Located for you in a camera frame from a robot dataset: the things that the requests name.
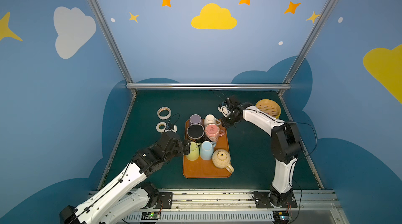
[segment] yellow mug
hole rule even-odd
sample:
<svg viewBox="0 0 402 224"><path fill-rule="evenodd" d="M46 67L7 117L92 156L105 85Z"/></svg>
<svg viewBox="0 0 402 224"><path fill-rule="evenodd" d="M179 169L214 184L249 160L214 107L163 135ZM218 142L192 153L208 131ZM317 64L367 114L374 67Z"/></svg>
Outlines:
<svg viewBox="0 0 402 224"><path fill-rule="evenodd" d="M200 144L201 143L195 143L194 141L191 141L190 153L186 155L186 158L189 161L195 161L200 156L200 149L198 148L198 145Z"/></svg>

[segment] masking tape roll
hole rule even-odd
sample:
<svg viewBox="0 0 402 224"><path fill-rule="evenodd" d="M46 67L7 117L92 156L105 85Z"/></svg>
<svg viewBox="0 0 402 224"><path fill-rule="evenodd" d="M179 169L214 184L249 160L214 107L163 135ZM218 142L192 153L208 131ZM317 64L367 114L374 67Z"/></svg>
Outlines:
<svg viewBox="0 0 402 224"><path fill-rule="evenodd" d="M156 125L156 130L157 130L158 132L164 132L164 131L165 131L165 128L166 128L166 123L165 123L165 122L160 122L160 123L158 123L158 124Z"/></svg>
<svg viewBox="0 0 402 224"><path fill-rule="evenodd" d="M169 113L168 113L168 115L166 115L166 116L161 116L160 113L161 113L162 111L168 111ZM164 106L164 107L159 108L159 110L158 110L158 117L159 117L161 120L167 120L171 115L172 115L172 111L170 110L169 107Z"/></svg>

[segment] wicker basket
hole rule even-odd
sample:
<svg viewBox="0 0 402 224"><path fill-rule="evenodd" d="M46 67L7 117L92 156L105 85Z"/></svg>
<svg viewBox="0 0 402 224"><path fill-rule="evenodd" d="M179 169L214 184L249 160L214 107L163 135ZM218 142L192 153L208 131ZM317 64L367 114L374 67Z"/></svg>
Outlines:
<svg viewBox="0 0 402 224"><path fill-rule="evenodd" d="M273 116L274 118L279 118L281 114L281 107L273 100L260 100L255 106L257 106L259 110L270 116Z"/></svg>

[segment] orange tray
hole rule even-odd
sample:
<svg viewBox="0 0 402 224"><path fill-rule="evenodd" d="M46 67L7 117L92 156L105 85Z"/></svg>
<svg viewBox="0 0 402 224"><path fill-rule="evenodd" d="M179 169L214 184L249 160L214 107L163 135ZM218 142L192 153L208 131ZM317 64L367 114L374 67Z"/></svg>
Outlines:
<svg viewBox="0 0 402 224"><path fill-rule="evenodd" d="M184 131L184 138L187 139L187 128L190 126L190 121L186 122L186 128ZM226 128L222 125L219 126L225 134L218 138L218 142L214 147L214 151L217 149L224 149L229 151L228 133ZM183 157L183 175L188 179L194 178L228 178L232 175L226 169L220 169L214 166L212 159L204 161L201 157L198 157L195 161L189 161L185 156Z"/></svg>

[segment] mug handle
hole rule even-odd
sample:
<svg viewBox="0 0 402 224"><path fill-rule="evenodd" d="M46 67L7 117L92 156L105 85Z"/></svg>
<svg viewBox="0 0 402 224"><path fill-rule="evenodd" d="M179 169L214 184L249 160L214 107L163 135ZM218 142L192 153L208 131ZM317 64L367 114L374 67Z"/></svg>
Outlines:
<svg viewBox="0 0 402 224"><path fill-rule="evenodd" d="M225 167L225 168L226 168L226 170L228 170L230 173L234 172L234 168L233 168L233 166L232 166L231 164L228 164L228 166Z"/></svg>

